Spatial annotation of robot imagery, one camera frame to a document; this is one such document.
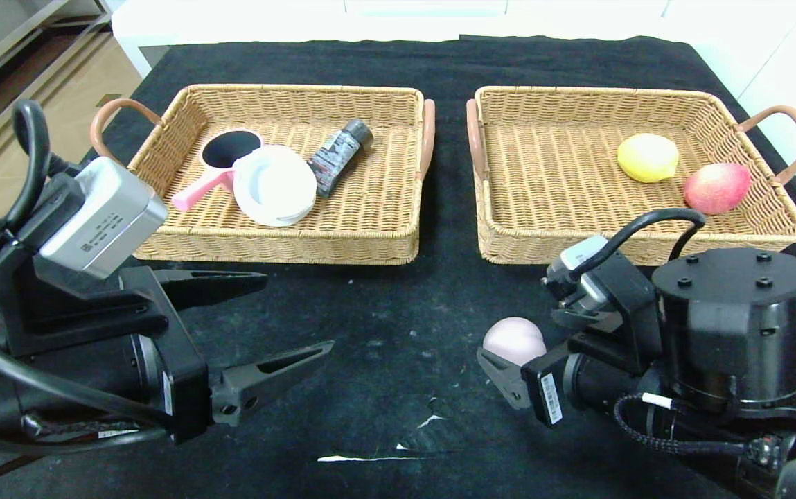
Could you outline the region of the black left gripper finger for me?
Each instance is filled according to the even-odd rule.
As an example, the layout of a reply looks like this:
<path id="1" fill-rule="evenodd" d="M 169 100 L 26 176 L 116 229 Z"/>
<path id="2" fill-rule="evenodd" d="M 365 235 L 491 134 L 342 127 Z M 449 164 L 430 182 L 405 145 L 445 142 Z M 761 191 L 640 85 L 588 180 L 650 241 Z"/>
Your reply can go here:
<path id="1" fill-rule="evenodd" d="M 212 306 L 264 290 L 268 276 L 258 272 L 154 270 L 175 310 Z"/>
<path id="2" fill-rule="evenodd" d="M 211 423 L 237 427 L 322 368 L 332 340 L 227 367 L 211 385 Z"/>

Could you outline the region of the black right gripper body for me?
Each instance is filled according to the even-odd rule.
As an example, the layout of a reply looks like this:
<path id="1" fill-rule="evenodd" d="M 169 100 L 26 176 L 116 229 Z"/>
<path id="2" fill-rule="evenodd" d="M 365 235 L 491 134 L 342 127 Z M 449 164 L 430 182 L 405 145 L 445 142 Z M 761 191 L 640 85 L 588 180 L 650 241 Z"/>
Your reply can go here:
<path id="1" fill-rule="evenodd" d="M 521 377 L 535 417 L 553 428 L 565 418 L 563 401 L 577 410 L 610 412 L 644 377 L 644 366 L 616 341 L 567 338 L 522 365 Z"/>

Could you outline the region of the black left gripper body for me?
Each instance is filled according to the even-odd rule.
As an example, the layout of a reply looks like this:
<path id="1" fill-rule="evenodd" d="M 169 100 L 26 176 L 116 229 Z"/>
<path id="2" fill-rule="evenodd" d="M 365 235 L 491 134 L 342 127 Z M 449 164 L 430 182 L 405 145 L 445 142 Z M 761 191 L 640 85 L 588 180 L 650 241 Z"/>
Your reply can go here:
<path id="1" fill-rule="evenodd" d="M 78 291 L 31 265 L 12 272 L 12 356 L 33 369 L 14 384 L 24 432 L 56 423 L 137 423 L 175 443 L 210 423 L 209 369 L 147 266 L 118 287 Z"/>

